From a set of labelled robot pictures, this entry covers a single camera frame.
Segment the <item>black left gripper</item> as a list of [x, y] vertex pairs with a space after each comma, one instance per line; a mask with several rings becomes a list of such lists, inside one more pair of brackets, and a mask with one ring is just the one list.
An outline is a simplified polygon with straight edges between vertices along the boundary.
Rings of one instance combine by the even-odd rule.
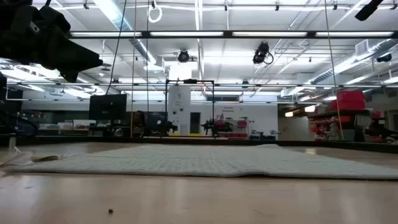
[[77, 80], [79, 70], [103, 64], [99, 54], [68, 39], [71, 25], [51, 0], [40, 9], [32, 3], [0, 0], [0, 57], [58, 70], [68, 82]]

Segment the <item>grey microfiber towel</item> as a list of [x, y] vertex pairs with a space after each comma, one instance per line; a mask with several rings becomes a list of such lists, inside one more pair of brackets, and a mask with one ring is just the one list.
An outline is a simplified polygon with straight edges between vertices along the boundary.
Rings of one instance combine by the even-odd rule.
[[284, 149], [143, 145], [12, 166], [7, 172], [398, 180], [398, 169]]

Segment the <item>black computer monitor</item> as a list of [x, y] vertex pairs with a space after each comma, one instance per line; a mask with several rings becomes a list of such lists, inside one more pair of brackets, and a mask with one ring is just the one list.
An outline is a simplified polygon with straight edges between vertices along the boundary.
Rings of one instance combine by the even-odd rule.
[[94, 95], [90, 97], [89, 119], [116, 120], [126, 115], [127, 94]]

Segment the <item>red storage bin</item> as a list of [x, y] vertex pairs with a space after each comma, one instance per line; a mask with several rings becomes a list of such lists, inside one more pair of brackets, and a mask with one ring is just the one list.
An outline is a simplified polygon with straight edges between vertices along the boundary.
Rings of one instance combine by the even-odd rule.
[[364, 110], [365, 101], [362, 91], [339, 91], [336, 99], [331, 101], [330, 111], [336, 110]]

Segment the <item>red shelf rack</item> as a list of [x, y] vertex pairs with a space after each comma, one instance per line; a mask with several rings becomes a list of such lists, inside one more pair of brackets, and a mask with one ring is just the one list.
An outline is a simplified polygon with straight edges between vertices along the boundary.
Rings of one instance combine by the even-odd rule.
[[308, 117], [315, 141], [365, 142], [364, 130], [371, 124], [369, 110], [340, 110]]

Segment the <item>overhead light bar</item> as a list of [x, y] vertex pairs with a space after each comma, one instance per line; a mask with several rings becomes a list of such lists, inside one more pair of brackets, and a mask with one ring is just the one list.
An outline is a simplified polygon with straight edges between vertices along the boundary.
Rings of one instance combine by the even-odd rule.
[[72, 39], [398, 39], [393, 31], [75, 31]]

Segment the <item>black aluminium table frame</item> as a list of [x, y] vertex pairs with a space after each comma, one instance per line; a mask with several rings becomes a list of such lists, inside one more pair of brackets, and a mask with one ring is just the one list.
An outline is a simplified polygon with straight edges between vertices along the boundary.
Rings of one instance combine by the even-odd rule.
[[143, 143], [143, 144], [189, 144], [211, 146], [259, 146], [263, 144], [276, 144], [287, 147], [329, 147], [337, 149], [349, 149], [356, 151], [380, 152], [398, 154], [398, 145], [347, 142], [347, 141], [271, 141], [271, 140], [244, 140], [244, 139], [214, 139], [214, 138], [117, 138], [101, 136], [36, 136], [16, 137], [16, 143], [20, 146], [38, 144], [61, 144], [75, 142], [107, 142], [107, 143]]

